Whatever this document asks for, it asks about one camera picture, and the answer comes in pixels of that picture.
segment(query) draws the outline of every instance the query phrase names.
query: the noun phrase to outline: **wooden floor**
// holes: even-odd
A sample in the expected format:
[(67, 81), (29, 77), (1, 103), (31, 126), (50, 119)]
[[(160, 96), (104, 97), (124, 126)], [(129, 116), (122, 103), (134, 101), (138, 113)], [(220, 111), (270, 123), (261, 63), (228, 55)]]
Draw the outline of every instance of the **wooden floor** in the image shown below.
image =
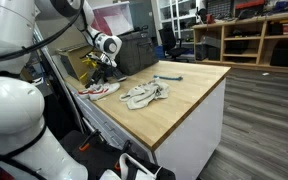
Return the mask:
[(288, 74), (233, 69), (220, 145), (203, 180), (288, 179)]

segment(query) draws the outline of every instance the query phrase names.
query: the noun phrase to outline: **white cabinet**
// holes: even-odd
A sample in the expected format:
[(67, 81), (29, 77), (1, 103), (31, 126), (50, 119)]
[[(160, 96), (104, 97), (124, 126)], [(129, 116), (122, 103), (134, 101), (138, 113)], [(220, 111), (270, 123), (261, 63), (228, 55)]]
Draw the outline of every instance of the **white cabinet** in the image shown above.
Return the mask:
[(196, 7), (204, 8), (203, 4), (202, 0), (157, 0), (159, 27), (156, 29), (172, 27), (175, 36), (183, 39), (182, 46), (193, 49)]

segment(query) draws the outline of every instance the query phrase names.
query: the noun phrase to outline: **black chair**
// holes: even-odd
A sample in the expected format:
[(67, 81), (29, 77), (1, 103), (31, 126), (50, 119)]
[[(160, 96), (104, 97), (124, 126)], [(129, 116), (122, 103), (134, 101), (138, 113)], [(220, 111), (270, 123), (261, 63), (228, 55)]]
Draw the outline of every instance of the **black chair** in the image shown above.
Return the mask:
[(189, 50), (188, 48), (182, 47), (182, 39), (177, 39), (180, 42), (180, 46), (175, 47), (177, 40), (174, 36), (172, 28), (160, 29), (159, 33), (161, 36), (164, 53), (166, 52), (166, 54), (172, 56), (174, 61), (179, 61), (179, 59), (176, 58)]

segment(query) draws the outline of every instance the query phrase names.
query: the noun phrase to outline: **laboratory room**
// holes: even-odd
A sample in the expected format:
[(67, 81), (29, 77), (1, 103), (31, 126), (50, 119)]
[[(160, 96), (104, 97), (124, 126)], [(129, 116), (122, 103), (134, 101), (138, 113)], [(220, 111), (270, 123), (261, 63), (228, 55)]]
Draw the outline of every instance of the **laboratory room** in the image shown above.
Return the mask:
[(0, 0), (0, 180), (288, 180), (288, 0)]

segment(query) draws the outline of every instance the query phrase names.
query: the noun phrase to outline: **white towel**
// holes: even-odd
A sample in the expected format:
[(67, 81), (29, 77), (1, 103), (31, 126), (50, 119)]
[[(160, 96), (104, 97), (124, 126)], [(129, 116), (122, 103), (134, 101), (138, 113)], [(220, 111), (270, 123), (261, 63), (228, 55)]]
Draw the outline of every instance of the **white towel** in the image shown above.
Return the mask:
[(120, 96), (120, 100), (127, 102), (129, 109), (140, 109), (148, 106), (153, 99), (168, 98), (169, 85), (154, 79), (147, 84), (136, 86), (126, 94)]

